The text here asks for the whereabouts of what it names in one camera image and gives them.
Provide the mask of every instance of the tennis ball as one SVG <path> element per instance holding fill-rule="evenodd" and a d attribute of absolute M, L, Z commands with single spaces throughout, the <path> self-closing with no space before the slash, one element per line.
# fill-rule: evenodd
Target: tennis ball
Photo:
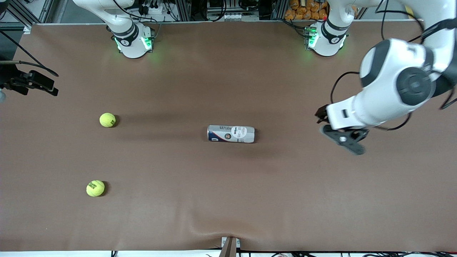
<path fill-rule="evenodd" d="M 112 126 L 114 126 L 115 123 L 116 123 L 116 118 L 114 117 L 114 115 L 112 115 L 109 112 L 104 113 L 100 116 L 100 124 L 105 128 L 112 127 Z"/>
<path fill-rule="evenodd" d="M 103 191 L 105 191 L 105 184 L 100 180 L 93 180 L 86 186 L 87 194 L 92 197 L 100 196 Z"/>

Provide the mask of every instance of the table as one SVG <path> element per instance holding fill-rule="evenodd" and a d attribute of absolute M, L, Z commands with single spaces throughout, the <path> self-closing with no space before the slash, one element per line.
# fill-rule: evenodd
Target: table
<path fill-rule="evenodd" d="M 385 33 L 409 39 L 415 26 Z M 105 26 L 34 26 L 21 43 L 60 74 L 60 92 L 6 92 L 0 249 L 203 249 L 236 236 L 257 251 L 456 250 L 457 119 L 454 106 L 438 110 L 445 96 L 401 130 L 372 130 L 362 156 L 319 133 L 315 111 L 379 29 L 354 23 L 324 58 L 282 23 L 163 25 L 152 54 L 127 59 Z M 335 99 L 360 90 L 348 76 Z M 115 128 L 98 123 L 104 112 Z M 207 142 L 209 124 L 253 126 L 258 140 Z M 94 179 L 107 195 L 86 195 Z"/>

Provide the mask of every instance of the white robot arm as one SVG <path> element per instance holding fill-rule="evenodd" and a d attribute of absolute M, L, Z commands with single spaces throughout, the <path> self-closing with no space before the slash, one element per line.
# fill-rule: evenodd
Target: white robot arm
<path fill-rule="evenodd" d="M 359 6 L 377 6 L 381 0 L 346 0 Z M 453 89 L 457 83 L 456 0 L 435 0 L 441 9 L 430 12 L 429 0 L 399 0 L 424 19 L 426 31 L 423 44 L 399 39 L 384 40 L 368 51 L 360 66 L 362 92 L 346 100 L 331 103 L 318 110 L 319 122 L 326 121 L 322 132 L 359 155 L 364 149 L 357 142 L 366 137 L 368 129 L 408 114 L 431 97 Z M 351 8 L 341 8 L 339 14 L 330 9 L 323 22 L 321 37 L 314 50 L 321 55 L 333 55 L 341 43 L 333 44 L 335 36 L 344 34 L 353 19 Z M 327 27 L 333 28 L 331 35 Z"/>
<path fill-rule="evenodd" d="M 139 58 L 152 51 L 154 38 L 151 28 L 139 22 L 133 22 L 127 14 L 112 14 L 107 10 L 118 12 L 119 6 L 127 8 L 133 5 L 134 0 L 73 0 L 73 2 L 98 17 L 100 17 L 114 34 L 119 51 L 126 57 Z"/>

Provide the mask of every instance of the can label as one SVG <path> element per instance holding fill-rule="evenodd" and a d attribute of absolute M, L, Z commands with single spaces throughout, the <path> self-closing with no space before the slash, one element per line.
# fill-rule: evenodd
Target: can label
<path fill-rule="evenodd" d="M 208 140 L 217 142 L 253 143 L 255 129 L 246 126 L 209 125 Z"/>

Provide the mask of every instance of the wire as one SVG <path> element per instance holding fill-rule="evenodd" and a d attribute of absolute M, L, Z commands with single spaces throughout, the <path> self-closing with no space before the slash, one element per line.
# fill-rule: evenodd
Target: wire
<path fill-rule="evenodd" d="M 208 21 L 208 17 L 207 17 L 205 14 L 203 14 L 203 10 L 205 9 L 204 6 L 203 6 L 203 2 L 204 2 L 204 1 L 205 1 L 205 0 L 201 0 L 201 1 L 200 1 L 200 6 L 199 6 L 200 15 L 202 16 L 202 18 L 203 18 L 204 20 Z"/>
<path fill-rule="evenodd" d="M 3 15 L 0 18 L 0 21 L 5 17 L 5 15 L 6 15 L 6 10 L 3 12 Z"/>
<path fill-rule="evenodd" d="M 47 67 L 45 67 L 45 66 L 43 66 L 43 65 L 40 65 L 40 64 L 34 64 L 34 63 L 23 62 L 23 61 L 19 61 L 19 64 L 25 64 L 25 65 L 35 66 L 35 67 L 38 67 L 38 68 L 42 68 L 43 70 L 46 70 L 47 72 L 49 72 L 49 73 L 51 73 L 51 74 L 55 73 L 53 70 L 51 70 L 51 69 L 49 69 L 49 68 L 47 68 Z"/>
<path fill-rule="evenodd" d="M 167 11 L 170 12 L 170 16 L 173 18 L 173 20 L 175 21 L 179 21 L 178 17 L 175 16 L 175 14 L 173 13 L 173 9 L 171 8 L 170 6 L 170 2 L 168 0 L 165 0 L 164 1 L 164 5 L 165 5 L 165 8 L 167 9 Z"/>
<path fill-rule="evenodd" d="M 360 72 L 358 71 L 348 71 L 348 72 L 345 72 L 343 73 L 336 81 L 335 81 L 335 84 L 333 84 L 333 87 L 332 87 L 332 91 L 330 91 L 330 102 L 331 103 L 334 103 L 333 102 L 333 92 L 335 91 L 335 88 L 336 88 L 336 85 L 338 84 L 338 82 L 346 75 L 348 74 L 360 74 Z"/>
<path fill-rule="evenodd" d="M 393 11 L 393 10 L 387 10 L 387 11 L 377 11 L 375 13 L 387 13 L 387 12 L 390 12 L 390 13 L 402 13 L 402 14 L 406 14 L 406 15 L 409 15 L 411 16 L 416 22 L 417 24 L 420 26 L 420 31 L 421 31 L 421 35 L 409 40 L 408 42 L 412 42 L 418 38 L 421 38 L 420 40 L 420 43 L 422 44 L 424 42 L 424 39 L 422 38 L 422 33 L 424 32 L 425 28 L 424 28 L 424 25 L 420 22 L 420 20 L 418 18 L 416 18 L 415 16 L 413 16 L 412 14 L 409 14 L 405 11 Z"/>
<path fill-rule="evenodd" d="M 417 22 L 417 24 L 420 26 L 420 31 L 421 31 L 420 33 L 421 33 L 421 34 L 420 34 L 419 36 L 417 36 L 417 37 L 415 37 L 415 38 L 409 40 L 408 42 L 412 42 L 412 41 L 414 41 L 414 40 L 416 40 L 416 39 L 422 37 L 422 33 L 424 33 L 425 28 L 424 28 L 424 25 L 419 21 L 419 19 L 417 19 L 414 15 L 412 15 L 412 14 L 410 14 L 410 13 L 407 13 L 407 12 L 405 12 L 405 11 L 387 10 L 387 6 L 389 5 L 389 0 L 385 0 L 385 1 L 386 1 L 386 7 L 384 8 L 384 10 L 383 10 L 383 11 L 379 11 L 379 8 L 381 7 L 381 5 L 382 5 L 383 2 L 384 2 L 384 0 L 382 0 L 382 1 L 379 3 L 379 5 L 376 7 L 376 10 L 375 10 L 375 12 L 374 12 L 374 13 L 383 13 L 383 20 L 382 20 L 382 22 L 381 22 L 381 37 L 382 37 L 383 40 L 385 39 L 385 37 L 384 37 L 384 21 L 385 21 L 385 19 L 386 19 L 386 13 L 388 13 L 388 12 L 389 12 L 389 13 L 402 13 L 402 14 L 406 14 L 406 15 L 408 15 L 408 16 L 411 16 L 411 17 Z"/>
<path fill-rule="evenodd" d="M 304 29 L 305 28 L 305 27 L 300 27 L 300 26 L 294 25 L 293 23 L 289 23 L 289 22 L 287 22 L 286 20 L 284 20 L 282 18 L 274 18 L 273 20 L 274 21 L 282 21 L 283 23 L 286 23 L 288 26 L 291 26 L 293 28 L 299 28 L 299 29 Z"/>
<path fill-rule="evenodd" d="M 162 23 L 164 23 L 164 21 L 162 21 L 162 22 L 159 24 L 159 28 L 157 29 L 157 33 L 155 34 L 154 39 L 156 39 L 156 38 L 159 36 L 160 27 L 162 27 Z"/>
<path fill-rule="evenodd" d="M 130 15 L 130 17 L 136 17 L 136 18 L 139 18 L 139 19 L 140 19 L 140 21 L 141 21 L 141 19 L 149 19 L 149 20 L 151 20 L 151 21 L 154 21 L 155 23 L 158 23 L 158 22 L 157 22 L 157 20 L 156 20 L 156 19 L 154 19 L 154 18 L 143 18 L 143 17 L 141 17 L 141 16 L 137 16 L 137 15 L 134 15 L 134 14 L 128 13 L 128 12 L 127 12 L 127 11 L 126 11 L 124 8 L 122 8 L 122 7 L 121 7 L 121 6 L 120 6 L 120 5 L 119 5 L 119 4 L 116 2 L 116 0 L 113 0 L 113 2 L 114 2 L 114 3 L 115 3 L 115 4 L 116 4 L 118 7 L 119 7 L 119 9 L 121 9 L 123 12 L 127 13 L 128 15 Z"/>
<path fill-rule="evenodd" d="M 384 8 L 383 21 L 381 22 L 381 38 L 384 40 L 384 21 L 386 20 L 387 6 L 389 5 L 389 0 L 386 0 L 386 8 Z"/>
<path fill-rule="evenodd" d="M 12 39 L 10 36 L 8 36 L 5 32 L 1 31 L 0 30 L 0 33 L 5 36 L 7 39 L 9 39 L 11 42 L 13 42 L 17 47 L 19 47 L 22 51 L 24 51 L 28 56 L 30 56 L 30 58 L 32 58 L 37 64 L 39 64 L 40 66 L 37 66 L 37 67 L 40 67 L 40 68 L 43 68 L 45 69 L 46 71 L 48 71 L 50 74 L 52 74 L 53 76 L 56 76 L 58 77 L 58 74 L 57 72 L 49 69 L 49 68 L 46 68 L 46 66 L 44 66 L 42 63 L 40 63 L 40 61 L 38 61 L 35 57 L 33 57 L 33 55 L 31 55 L 27 50 L 25 50 L 18 42 L 16 42 L 14 39 Z"/>
<path fill-rule="evenodd" d="M 243 5 L 243 1 L 242 0 L 238 0 L 238 6 L 243 9 L 243 10 L 246 10 L 246 11 L 255 11 L 257 9 L 259 9 L 259 2 L 257 2 L 257 4 L 255 6 L 249 6 L 249 5 Z"/>
<path fill-rule="evenodd" d="M 225 0 L 221 0 L 221 2 L 222 2 L 222 4 L 221 4 L 221 14 L 214 21 L 218 21 L 218 20 L 222 19 L 222 17 L 224 17 L 224 15 L 225 15 L 225 12 L 227 11 L 227 3 L 225 2 Z"/>
<path fill-rule="evenodd" d="M 408 123 L 408 121 L 411 119 L 411 116 L 413 116 L 413 113 L 412 113 L 412 112 L 408 113 L 408 116 L 406 117 L 406 120 L 404 120 L 402 124 L 398 125 L 398 126 L 395 127 L 395 128 L 386 128 L 386 127 L 383 127 L 383 126 L 376 126 L 376 127 L 374 127 L 374 128 L 375 128 L 375 129 L 384 130 L 384 131 L 397 130 L 397 129 L 403 127 L 404 125 L 406 125 L 406 123 Z"/>
<path fill-rule="evenodd" d="M 444 103 L 440 106 L 440 110 L 444 110 L 444 109 L 448 108 L 449 106 L 451 106 L 451 104 L 457 102 L 457 98 L 449 102 L 449 100 L 454 96 L 455 90 L 456 90 L 455 87 L 453 87 L 453 88 L 451 89 L 451 92 L 450 92 L 449 95 L 447 96 L 446 100 L 445 100 Z"/>

